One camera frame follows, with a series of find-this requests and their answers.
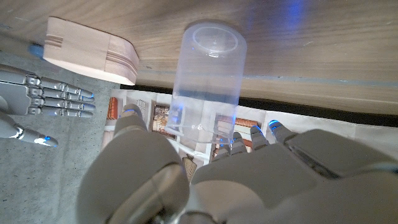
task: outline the wood grain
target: wood grain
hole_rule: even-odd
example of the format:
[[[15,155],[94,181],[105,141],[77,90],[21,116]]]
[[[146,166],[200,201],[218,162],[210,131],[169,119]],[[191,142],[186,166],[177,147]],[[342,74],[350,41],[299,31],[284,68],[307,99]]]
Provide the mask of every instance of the wood grain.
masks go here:
[[[242,96],[398,114],[396,0],[15,0],[0,12],[1,50],[28,57],[18,43],[44,44],[48,16],[60,17],[127,39],[140,58],[137,84],[167,87],[184,30],[223,21],[248,43]]]

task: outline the robot finger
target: robot finger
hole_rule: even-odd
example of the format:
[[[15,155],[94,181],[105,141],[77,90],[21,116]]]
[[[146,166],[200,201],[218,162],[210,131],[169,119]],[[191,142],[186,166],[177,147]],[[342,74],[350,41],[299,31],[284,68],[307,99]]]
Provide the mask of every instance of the robot finger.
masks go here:
[[[238,153],[248,152],[246,150],[246,146],[244,145],[244,141],[242,135],[238,132],[234,132],[234,143],[232,144],[231,155],[235,155]]]
[[[67,84],[58,80],[53,80],[51,78],[42,77],[40,79],[40,87],[42,88],[51,88],[53,90],[59,90],[67,93],[73,93],[78,96],[83,96],[87,98],[94,97],[94,94],[90,91],[83,90],[77,86]]]
[[[69,101],[69,100],[49,98],[49,97],[44,99],[44,105],[53,106],[57,108],[73,109],[73,110],[85,110],[85,111],[95,110],[95,106],[88,103],[80,103],[76,101]]]
[[[277,120],[270,121],[268,123],[268,127],[271,130],[272,135],[276,138],[276,141],[280,143],[285,143],[287,140],[297,135],[297,133],[287,129]]]
[[[85,101],[85,102],[93,102],[94,101],[94,97],[88,98],[88,97],[80,96],[80,95],[73,94],[73,93],[67,93],[64,91],[53,90],[50,88],[43,88],[42,96],[64,99],[64,100],[80,100],[80,101]]]
[[[268,140],[266,137],[261,132],[261,129],[259,126],[253,126],[250,128],[250,135],[251,135],[251,141],[252,141],[252,148],[253,150],[258,150],[263,147],[266,147],[269,145]]]
[[[18,137],[19,140],[31,143],[42,144],[44,146],[58,146],[58,141],[50,136],[45,136],[38,133],[37,131],[31,129],[24,129],[21,136]]]
[[[52,115],[52,116],[76,116],[79,118],[90,118],[93,116],[93,113],[88,111],[56,108],[51,106],[43,106],[42,108],[40,108],[40,110],[42,114]]]

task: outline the metal finger segment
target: metal finger segment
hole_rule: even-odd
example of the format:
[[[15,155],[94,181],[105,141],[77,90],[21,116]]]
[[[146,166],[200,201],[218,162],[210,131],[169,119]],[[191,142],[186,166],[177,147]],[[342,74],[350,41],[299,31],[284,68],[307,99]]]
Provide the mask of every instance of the metal finger segment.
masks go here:
[[[79,103],[75,101],[68,101],[63,99],[56,98],[46,98],[44,99],[45,106],[53,106],[65,109],[74,109],[74,110],[86,110],[93,111],[95,110],[95,106],[87,103]]]
[[[253,126],[250,128],[251,142],[253,150],[262,149],[269,145],[268,140],[261,132],[259,126]]]
[[[65,100],[80,100],[85,102],[93,102],[94,98],[87,98],[84,96],[79,96],[73,93],[67,93],[64,91],[53,90],[50,88],[43,88],[43,96],[51,97],[51,98],[58,98],[58,99],[65,99]]]
[[[25,71],[20,68],[0,65],[0,82],[8,82],[15,84],[25,84],[25,85],[38,85],[40,79],[37,75]]]
[[[297,133],[287,129],[277,120],[270,121],[268,127],[271,130],[272,135],[276,138],[276,141],[280,143],[285,143],[287,140],[297,135]]]
[[[54,80],[51,78],[42,77],[40,84],[42,87],[45,87],[45,88],[51,88],[54,90],[73,93],[73,94],[83,96],[83,97],[88,97],[88,98],[94,97],[94,94],[90,91],[82,90],[81,88],[78,88],[77,86],[67,84],[67,83],[64,83],[64,82],[61,82],[58,80]]]
[[[23,130],[21,136],[19,136],[18,139],[25,142],[42,144],[44,146],[58,146],[58,141],[56,139],[51,138],[50,136],[45,136],[44,134],[40,134],[37,131],[27,128]]]
[[[91,112],[79,111],[73,109],[56,108],[51,106],[43,106],[41,108],[42,114],[52,116],[76,116],[79,118],[90,118],[93,116]]]
[[[214,157],[212,162],[218,161],[220,159],[227,158],[231,155],[231,148],[228,144],[222,144],[220,145],[220,148],[218,149],[217,156]]]
[[[244,145],[244,141],[242,135],[239,132],[234,132],[234,143],[232,144],[231,155],[245,153],[248,152],[246,150],[246,146]]]

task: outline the blue led light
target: blue led light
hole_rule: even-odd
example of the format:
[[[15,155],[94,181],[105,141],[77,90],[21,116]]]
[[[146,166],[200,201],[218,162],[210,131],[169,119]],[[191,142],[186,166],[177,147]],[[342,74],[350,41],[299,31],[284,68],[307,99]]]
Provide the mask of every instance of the blue led light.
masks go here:
[[[272,121],[270,121],[269,123],[268,123],[268,126],[271,126],[271,125],[273,125],[273,124],[275,124],[275,123],[278,123],[279,121],[277,121],[277,120],[272,120]]]
[[[135,111],[134,109],[128,109],[128,110],[125,110],[124,112],[128,112],[128,111],[134,111],[134,112],[137,112],[137,111]]]

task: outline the wooden block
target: wooden block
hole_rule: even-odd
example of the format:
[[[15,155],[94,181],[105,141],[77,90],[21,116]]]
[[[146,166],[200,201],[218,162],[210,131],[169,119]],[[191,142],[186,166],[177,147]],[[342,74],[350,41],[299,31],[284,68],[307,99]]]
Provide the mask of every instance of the wooden block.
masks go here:
[[[138,56],[120,37],[56,17],[49,17],[44,59],[81,75],[134,85]]]

